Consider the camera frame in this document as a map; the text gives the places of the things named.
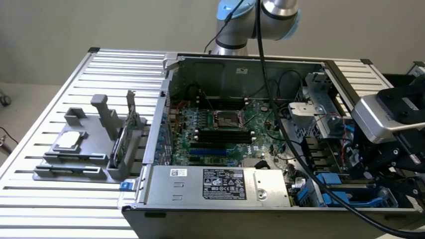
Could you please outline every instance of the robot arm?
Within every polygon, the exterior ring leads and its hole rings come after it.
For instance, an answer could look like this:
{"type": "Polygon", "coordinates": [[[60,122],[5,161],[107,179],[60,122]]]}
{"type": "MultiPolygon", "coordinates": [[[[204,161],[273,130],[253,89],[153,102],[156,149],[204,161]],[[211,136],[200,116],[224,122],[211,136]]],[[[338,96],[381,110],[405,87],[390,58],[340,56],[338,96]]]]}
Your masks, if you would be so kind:
{"type": "MultiPolygon", "coordinates": [[[[239,4],[239,0],[221,0],[217,10],[217,31],[225,24],[228,14],[239,4]]],[[[232,20],[215,41],[212,54],[248,55],[248,39],[256,39],[255,2],[244,0],[233,13],[232,20]]],[[[291,37],[300,21],[297,0],[263,0],[261,3],[261,35],[263,39],[281,40],[291,37]]]]}

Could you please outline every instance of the motherboard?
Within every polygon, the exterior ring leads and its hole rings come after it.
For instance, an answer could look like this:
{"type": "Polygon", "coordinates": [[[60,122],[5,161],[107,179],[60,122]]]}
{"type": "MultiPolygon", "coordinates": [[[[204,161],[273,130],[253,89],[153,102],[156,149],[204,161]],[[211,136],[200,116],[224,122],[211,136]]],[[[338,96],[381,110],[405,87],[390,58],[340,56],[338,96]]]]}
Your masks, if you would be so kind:
{"type": "Polygon", "coordinates": [[[264,101],[220,104],[215,100],[181,101],[172,106],[173,165],[253,166],[276,155],[281,141],[264,101]]]}

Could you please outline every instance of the power supply label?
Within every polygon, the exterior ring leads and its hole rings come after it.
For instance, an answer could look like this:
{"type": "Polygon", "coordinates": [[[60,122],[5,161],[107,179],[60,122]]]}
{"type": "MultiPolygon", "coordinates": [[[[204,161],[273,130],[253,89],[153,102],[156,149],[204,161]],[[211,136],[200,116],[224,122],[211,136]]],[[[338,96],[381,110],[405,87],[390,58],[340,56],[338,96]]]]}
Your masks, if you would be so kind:
{"type": "Polygon", "coordinates": [[[216,200],[247,200],[244,170],[204,169],[203,197],[216,200]]]}

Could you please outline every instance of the floor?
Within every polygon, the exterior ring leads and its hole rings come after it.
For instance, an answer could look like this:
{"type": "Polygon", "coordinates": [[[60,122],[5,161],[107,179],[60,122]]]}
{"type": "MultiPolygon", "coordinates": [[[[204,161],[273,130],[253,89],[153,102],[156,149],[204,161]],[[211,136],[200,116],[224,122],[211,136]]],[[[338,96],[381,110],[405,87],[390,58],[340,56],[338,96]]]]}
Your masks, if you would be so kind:
{"type": "MultiPolygon", "coordinates": [[[[59,85],[0,83],[0,89],[12,98],[9,106],[0,105],[0,126],[17,141],[24,137],[60,87],[59,85]]],[[[15,148],[16,144],[11,139],[5,142],[15,148]]],[[[0,153],[0,166],[5,159],[7,156],[0,153]]]]}

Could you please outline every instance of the white wall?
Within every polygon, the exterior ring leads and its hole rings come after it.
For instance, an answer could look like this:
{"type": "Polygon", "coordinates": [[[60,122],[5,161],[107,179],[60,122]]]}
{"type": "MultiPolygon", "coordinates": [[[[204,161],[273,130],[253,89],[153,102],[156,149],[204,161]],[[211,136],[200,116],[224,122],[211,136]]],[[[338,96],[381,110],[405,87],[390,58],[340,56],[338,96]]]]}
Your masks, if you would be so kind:
{"type": "MultiPolygon", "coordinates": [[[[203,51],[219,0],[0,0],[0,82],[61,84],[91,46],[203,51]]],[[[265,54],[425,60],[424,0],[300,0],[303,21],[265,54]]],[[[251,41],[249,52],[256,53],[251,41]]]]}

